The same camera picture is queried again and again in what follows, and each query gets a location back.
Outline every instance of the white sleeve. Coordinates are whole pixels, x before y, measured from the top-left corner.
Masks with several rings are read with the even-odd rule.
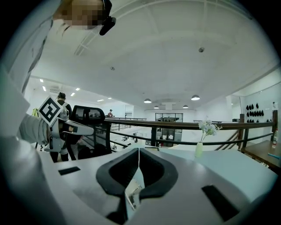
[[[26,114],[19,127],[19,133],[21,138],[29,143],[38,142],[39,145],[46,145],[48,129],[47,123],[42,118]]]

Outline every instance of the black pants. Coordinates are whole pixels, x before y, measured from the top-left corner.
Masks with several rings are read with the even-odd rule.
[[[58,162],[58,152],[50,152],[50,155],[54,163]],[[68,161],[68,153],[61,155],[61,160],[64,162]]]

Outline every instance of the white flower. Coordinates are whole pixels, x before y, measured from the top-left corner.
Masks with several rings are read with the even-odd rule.
[[[205,139],[206,136],[216,135],[217,131],[222,127],[218,127],[215,124],[212,124],[210,120],[203,120],[198,123],[199,128],[202,130],[201,142]]]

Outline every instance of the black rubber pad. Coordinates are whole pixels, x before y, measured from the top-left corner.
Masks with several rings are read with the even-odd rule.
[[[239,213],[239,211],[215,186],[205,186],[202,190],[224,221],[231,219]]]
[[[63,175],[66,175],[66,174],[74,173],[74,172],[79,171],[79,170],[80,169],[78,167],[71,167],[71,168],[59,170],[58,172],[60,173],[61,176],[63,176]]]

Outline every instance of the white table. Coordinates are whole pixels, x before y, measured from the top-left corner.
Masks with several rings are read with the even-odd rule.
[[[195,158],[193,151],[159,148],[161,152],[194,160],[238,187],[252,202],[271,190],[276,173],[238,150],[205,151]]]

